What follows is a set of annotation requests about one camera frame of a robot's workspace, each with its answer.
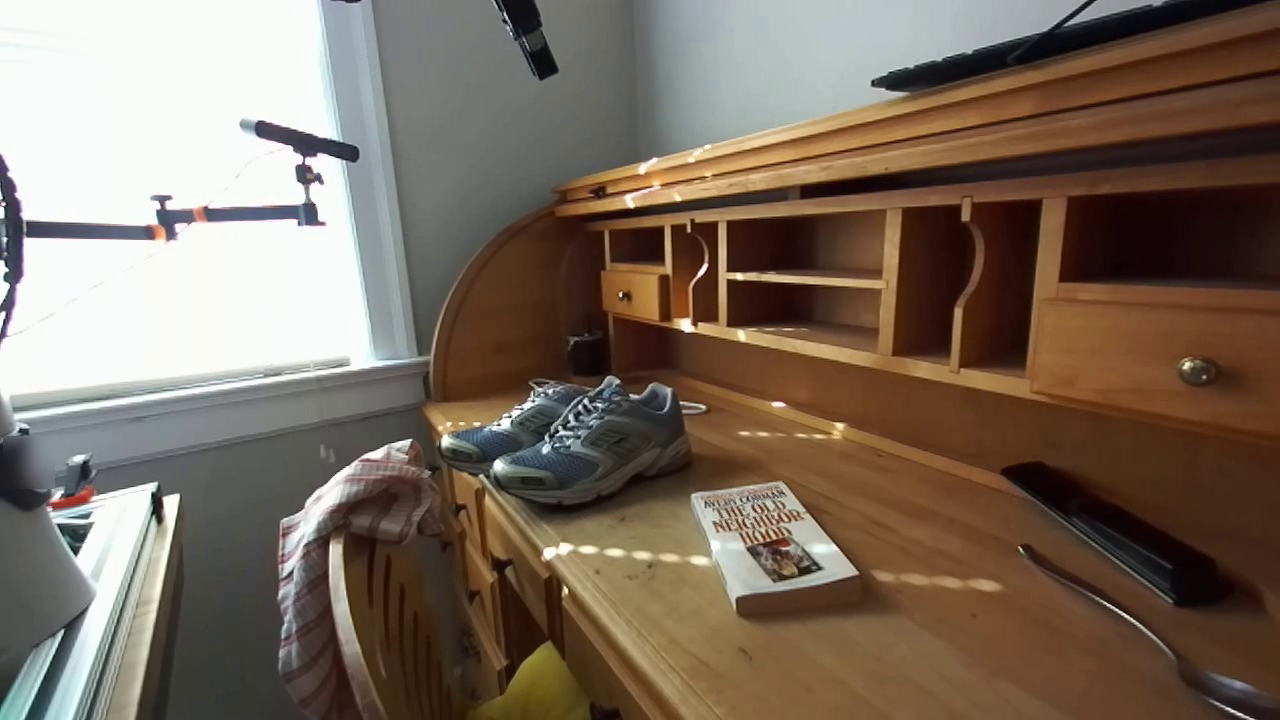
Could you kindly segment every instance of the drawer knob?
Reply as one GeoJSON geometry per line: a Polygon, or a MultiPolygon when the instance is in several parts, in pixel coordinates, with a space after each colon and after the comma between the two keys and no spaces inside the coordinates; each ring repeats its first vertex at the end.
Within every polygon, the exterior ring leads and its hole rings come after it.
{"type": "Polygon", "coordinates": [[[1220,362],[1212,356],[1182,356],[1177,361],[1177,375],[1189,385],[1189,387],[1208,387],[1220,380],[1220,362]]]}

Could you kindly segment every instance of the small drawer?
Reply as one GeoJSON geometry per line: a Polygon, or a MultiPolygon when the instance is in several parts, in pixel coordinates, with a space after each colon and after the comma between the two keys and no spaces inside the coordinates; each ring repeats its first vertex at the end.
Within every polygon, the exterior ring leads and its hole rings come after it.
{"type": "Polygon", "coordinates": [[[468,622],[468,695],[493,698],[509,681],[514,681],[514,658],[504,657],[499,641],[484,622],[476,605],[466,605],[466,622],[468,622]]]}
{"type": "Polygon", "coordinates": [[[1280,431],[1280,317],[1050,301],[1034,387],[1240,431],[1280,431]]]}
{"type": "Polygon", "coordinates": [[[495,588],[499,581],[476,545],[462,549],[462,573],[466,573],[468,607],[476,607],[490,627],[499,627],[504,622],[499,588],[495,588]]]}
{"type": "Polygon", "coordinates": [[[484,550],[495,558],[499,581],[523,600],[530,616],[552,630],[552,573],[536,545],[514,526],[499,504],[484,504],[484,550]]]}
{"type": "Polygon", "coordinates": [[[668,274],[660,268],[600,270],[600,304],[607,317],[668,319],[668,274]]]}
{"type": "Polygon", "coordinates": [[[466,541],[476,545],[482,534],[482,504],[484,504],[484,485],[473,470],[448,470],[448,490],[452,490],[452,512],[457,523],[466,526],[466,541]]]}
{"type": "Polygon", "coordinates": [[[645,712],[639,681],[625,672],[607,641],[600,634],[595,618],[577,605],[571,593],[559,600],[563,611],[563,634],[559,634],[559,657],[571,666],[571,676],[584,682],[595,714],[664,714],[664,712],[645,712]]]}

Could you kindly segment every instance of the desk surface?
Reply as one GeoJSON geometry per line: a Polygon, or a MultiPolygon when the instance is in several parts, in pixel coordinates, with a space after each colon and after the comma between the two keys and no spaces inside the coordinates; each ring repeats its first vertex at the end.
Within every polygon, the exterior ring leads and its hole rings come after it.
{"type": "MultiPolygon", "coordinates": [[[[673,714],[1212,714],[1147,641],[1034,573],[1015,545],[1077,569],[1194,658],[1280,692],[1277,573],[1230,605],[1167,607],[992,470],[673,385],[712,404],[689,421],[689,470],[577,512],[495,490],[673,714]],[[785,618],[732,611],[689,490],[771,474],[863,569],[860,605],[785,618]]],[[[431,421],[448,431],[514,398],[431,404],[431,421]]]]}

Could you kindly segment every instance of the sunlight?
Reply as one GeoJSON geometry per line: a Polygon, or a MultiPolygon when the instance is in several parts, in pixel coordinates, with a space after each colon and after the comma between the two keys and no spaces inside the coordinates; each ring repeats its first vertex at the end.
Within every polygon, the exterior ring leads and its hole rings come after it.
{"type": "Polygon", "coordinates": [[[770,427],[742,427],[742,440],[799,440],[799,443],[838,443],[842,431],[770,431],[770,427]]]}
{"type": "Polygon", "coordinates": [[[545,549],[545,558],[557,558],[557,554],[607,554],[607,558],[638,558],[638,564],[712,569],[712,554],[682,554],[682,550],[654,550],[654,549],[600,549],[600,545],[557,545],[557,549],[545,549]]]}
{"type": "Polygon", "coordinates": [[[875,583],[909,583],[909,588],[944,588],[944,593],[1004,593],[1004,583],[987,574],[929,574],[929,573],[874,573],[875,583]]]}
{"type": "Polygon", "coordinates": [[[261,380],[374,351],[340,166],[323,166],[318,196],[323,226],[186,225],[176,244],[146,239],[158,193],[173,206],[299,198],[291,152],[252,140],[240,119],[338,128],[318,9],[4,0],[0,22],[11,32],[0,88],[23,96],[0,114],[23,214],[137,226],[137,239],[29,237],[0,356],[20,407],[261,380]]]}
{"type": "MultiPolygon", "coordinates": [[[[557,554],[607,554],[607,558],[632,558],[632,564],[692,564],[692,569],[718,569],[712,554],[698,550],[655,550],[655,549],[600,549],[600,545],[557,545],[545,549],[545,558],[557,554]]],[[[998,594],[1004,593],[1004,583],[998,583],[992,574],[948,574],[948,573],[867,573],[875,583],[893,583],[893,588],[929,588],[929,593],[980,593],[980,594],[998,594]]]]}
{"type": "Polygon", "coordinates": [[[686,162],[698,162],[698,160],[705,160],[705,155],[710,155],[710,148],[712,148],[712,145],[699,145],[699,148],[692,148],[686,162]]]}

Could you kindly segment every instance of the gray sneaker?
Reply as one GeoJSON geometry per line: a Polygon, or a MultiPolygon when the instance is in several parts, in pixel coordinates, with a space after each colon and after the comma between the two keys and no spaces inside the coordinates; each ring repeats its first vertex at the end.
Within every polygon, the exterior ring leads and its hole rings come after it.
{"type": "Polygon", "coordinates": [[[534,380],[523,404],[509,407],[499,421],[439,436],[439,455],[452,469],[484,470],[493,458],[545,440],[559,411],[582,394],[582,385],[534,380]]]}
{"type": "Polygon", "coordinates": [[[607,375],[569,404],[540,443],[493,458],[490,481],[534,504],[594,504],[638,474],[682,470],[689,458],[676,391],[648,385],[632,394],[607,375]]]}

